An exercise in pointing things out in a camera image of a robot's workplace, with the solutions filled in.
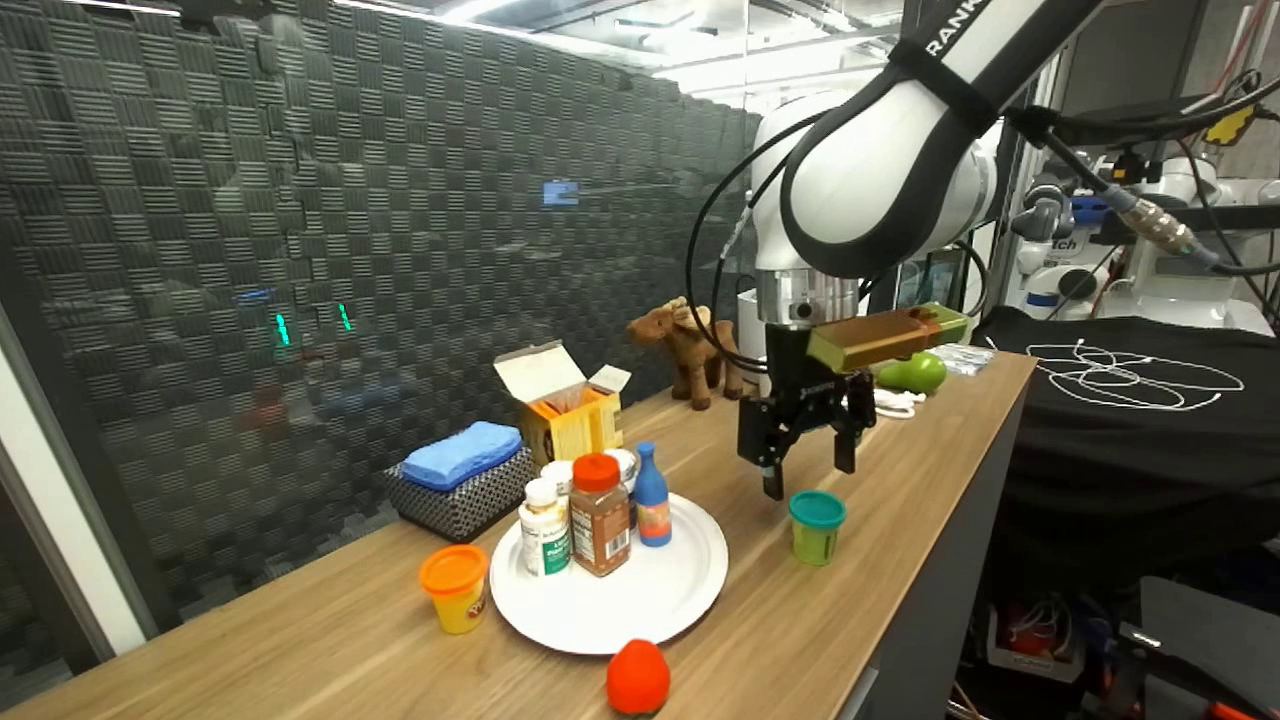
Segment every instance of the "wooden table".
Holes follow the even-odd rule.
[[[1032,366],[994,355],[917,420],[878,420],[860,472],[830,472],[830,434],[787,457],[787,491],[829,490],[850,525],[829,567],[787,558],[787,513],[736,460],[736,406],[643,400],[626,445],[657,442],[671,490],[726,542],[713,612],[669,643],[662,717],[941,717]],[[521,641],[497,610],[439,638],[411,574],[434,538],[393,525],[168,638],[100,664],[17,717],[611,717],[602,662]]]

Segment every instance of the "bottle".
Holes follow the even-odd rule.
[[[568,567],[568,499],[550,481],[525,484],[521,565],[531,578],[556,578]]]
[[[611,457],[572,460],[568,525],[572,558],[590,578],[607,578],[631,558],[631,499]]]
[[[669,491],[662,472],[657,467],[657,449],[643,442],[631,499],[635,499],[635,538],[646,548],[671,544],[671,499],[669,495],[671,491]]]

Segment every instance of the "cardboard box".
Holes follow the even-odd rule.
[[[587,382],[558,340],[502,352],[490,368],[521,406],[521,438],[537,464],[624,445],[614,412],[631,372],[602,366]]]

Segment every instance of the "wooden countertop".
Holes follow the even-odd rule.
[[[1027,361],[994,355],[946,382],[917,420],[878,420],[854,477],[830,472],[830,434],[807,434],[787,491],[829,490],[850,507],[829,567],[787,558],[784,505],[736,460],[736,406],[626,407],[626,445],[657,442],[671,490],[720,519],[732,562],[713,612],[669,643],[662,717],[834,717],[1027,376]],[[602,662],[545,652],[497,610],[478,631],[439,638],[411,580],[433,548],[411,525],[379,528],[10,717],[611,717]]]

